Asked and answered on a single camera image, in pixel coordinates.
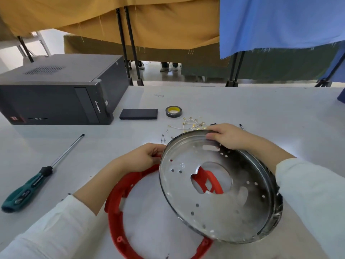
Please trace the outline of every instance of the roll of tape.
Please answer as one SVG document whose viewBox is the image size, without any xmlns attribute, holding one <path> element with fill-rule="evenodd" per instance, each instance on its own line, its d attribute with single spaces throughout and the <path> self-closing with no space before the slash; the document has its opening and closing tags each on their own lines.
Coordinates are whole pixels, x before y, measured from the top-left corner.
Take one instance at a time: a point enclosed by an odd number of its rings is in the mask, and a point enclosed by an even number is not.
<svg viewBox="0 0 345 259">
<path fill-rule="evenodd" d="M 165 114 L 171 118 L 180 117 L 182 115 L 182 108 L 178 106 L 169 106 L 165 109 Z"/>
</svg>

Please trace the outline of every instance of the white sleeve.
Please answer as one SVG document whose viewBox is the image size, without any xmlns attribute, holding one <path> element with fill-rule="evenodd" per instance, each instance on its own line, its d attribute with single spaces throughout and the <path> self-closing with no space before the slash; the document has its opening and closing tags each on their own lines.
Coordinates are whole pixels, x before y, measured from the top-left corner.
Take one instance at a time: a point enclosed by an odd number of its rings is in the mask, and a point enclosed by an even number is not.
<svg viewBox="0 0 345 259">
<path fill-rule="evenodd" d="M 330 259 L 345 258 L 345 178 L 291 158 L 276 170 L 279 192 Z"/>
<path fill-rule="evenodd" d="M 95 219 L 86 205 L 67 196 L 18 235 L 0 253 L 0 259 L 70 259 Z"/>
</svg>

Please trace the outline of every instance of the black box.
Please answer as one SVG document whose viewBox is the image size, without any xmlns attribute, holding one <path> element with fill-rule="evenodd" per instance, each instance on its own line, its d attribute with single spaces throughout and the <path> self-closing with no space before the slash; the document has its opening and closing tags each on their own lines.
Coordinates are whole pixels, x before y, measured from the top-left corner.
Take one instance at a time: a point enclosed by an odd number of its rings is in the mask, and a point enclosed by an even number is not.
<svg viewBox="0 0 345 259">
<path fill-rule="evenodd" d="M 11 124 L 109 125 L 129 85 L 123 56 L 55 54 L 0 74 Z"/>
</svg>

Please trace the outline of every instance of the metal plate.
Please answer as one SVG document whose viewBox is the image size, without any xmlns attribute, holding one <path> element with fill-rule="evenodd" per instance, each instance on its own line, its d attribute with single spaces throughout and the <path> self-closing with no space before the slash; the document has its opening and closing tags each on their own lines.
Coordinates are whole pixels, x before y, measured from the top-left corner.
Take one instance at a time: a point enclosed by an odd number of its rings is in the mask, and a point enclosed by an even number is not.
<svg viewBox="0 0 345 259">
<path fill-rule="evenodd" d="M 208 132 L 190 131 L 167 145 L 159 168 L 166 200 L 183 222 L 209 238 L 243 244 L 265 237 L 282 214 L 274 175 L 248 152 L 207 140 Z M 210 146 L 219 151 L 205 149 Z M 201 166 L 208 170 L 204 166 L 211 166 L 213 173 L 226 170 L 231 178 L 229 191 L 199 193 L 191 176 Z"/>
</svg>

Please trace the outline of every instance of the red plastic frame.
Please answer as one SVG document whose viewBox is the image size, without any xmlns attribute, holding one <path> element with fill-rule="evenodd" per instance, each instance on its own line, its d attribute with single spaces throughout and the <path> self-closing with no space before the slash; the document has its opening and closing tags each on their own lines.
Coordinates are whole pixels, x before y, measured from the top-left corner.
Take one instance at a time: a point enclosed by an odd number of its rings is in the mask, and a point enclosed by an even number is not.
<svg viewBox="0 0 345 259">
<path fill-rule="evenodd" d="M 123 229 L 123 212 L 119 210 L 121 199 L 122 197 L 127 197 L 132 188 L 143 177 L 157 171 L 158 169 L 159 165 L 154 165 L 143 172 L 127 174 L 115 185 L 106 201 L 104 210 L 108 214 L 111 238 L 117 250 L 123 255 L 123 257 L 127 259 L 144 258 L 133 250 L 126 238 L 125 231 Z M 203 192 L 208 190 L 205 185 L 208 179 L 212 184 L 212 189 L 210 192 L 215 192 L 216 194 L 223 193 L 222 187 L 220 186 L 218 180 L 210 171 L 206 171 L 200 167 L 198 174 L 193 175 L 192 178 L 200 185 Z M 196 254 L 191 259 L 201 258 L 211 247 L 212 243 L 213 240 L 204 237 L 203 241 L 196 249 Z"/>
</svg>

